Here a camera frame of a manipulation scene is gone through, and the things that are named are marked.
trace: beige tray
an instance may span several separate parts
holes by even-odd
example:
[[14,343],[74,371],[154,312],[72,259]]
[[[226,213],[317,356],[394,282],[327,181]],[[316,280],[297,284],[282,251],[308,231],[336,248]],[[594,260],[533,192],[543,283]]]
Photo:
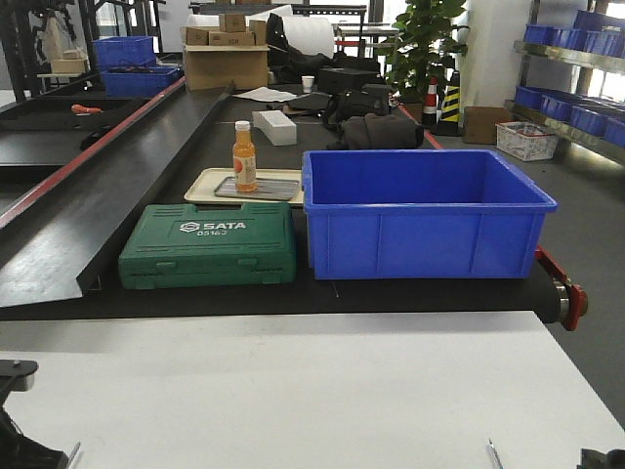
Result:
[[[242,202],[272,202],[272,200],[262,200],[258,198],[234,198],[218,197],[215,189],[222,183],[224,178],[232,176],[232,168],[209,168],[200,173],[193,185],[185,194],[185,200],[191,203],[210,203],[232,205]],[[256,175],[259,178],[268,179],[296,179],[302,185],[302,171],[299,169],[257,169]],[[304,204],[304,193],[299,191],[289,203],[301,207]]]

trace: black bag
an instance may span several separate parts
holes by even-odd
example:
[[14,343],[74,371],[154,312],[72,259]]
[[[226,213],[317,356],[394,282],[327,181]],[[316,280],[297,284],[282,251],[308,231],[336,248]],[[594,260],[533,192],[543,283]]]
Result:
[[366,114],[343,122],[339,136],[328,149],[418,149],[424,127],[402,115]]
[[290,46],[284,34],[282,17],[273,13],[267,20],[267,45],[270,48],[268,64],[282,83],[301,83],[303,75],[316,78],[320,68],[332,65],[332,60],[323,54],[308,56]]
[[341,122],[350,117],[363,116],[368,113],[386,115],[388,114],[388,106],[385,106],[382,100],[383,98],[356,90],[332,95],[322,115],[323,126],[326,129],[337,131]]

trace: white workbench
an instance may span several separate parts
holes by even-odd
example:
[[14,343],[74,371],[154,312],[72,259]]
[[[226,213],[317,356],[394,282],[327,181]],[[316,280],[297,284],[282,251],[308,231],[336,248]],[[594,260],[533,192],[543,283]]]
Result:
[[0,322],[78,469],[574,469],[625,433],[530,312]]

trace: bottle label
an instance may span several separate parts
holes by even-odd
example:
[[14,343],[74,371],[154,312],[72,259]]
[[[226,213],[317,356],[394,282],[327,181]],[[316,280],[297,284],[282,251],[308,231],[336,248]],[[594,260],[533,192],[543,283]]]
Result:
[[256,158],[248,156],[240,158],[234,157],[234,175],[236,183],[240,185],[249,185],[256,183]]

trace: paper cup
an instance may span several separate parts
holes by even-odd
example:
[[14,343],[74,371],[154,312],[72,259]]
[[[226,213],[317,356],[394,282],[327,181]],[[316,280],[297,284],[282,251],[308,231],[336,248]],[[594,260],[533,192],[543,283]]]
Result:
[[313,90],[314,77],[312,75],[304,75],[302,77],[302,88],[304,93],[310,93]]

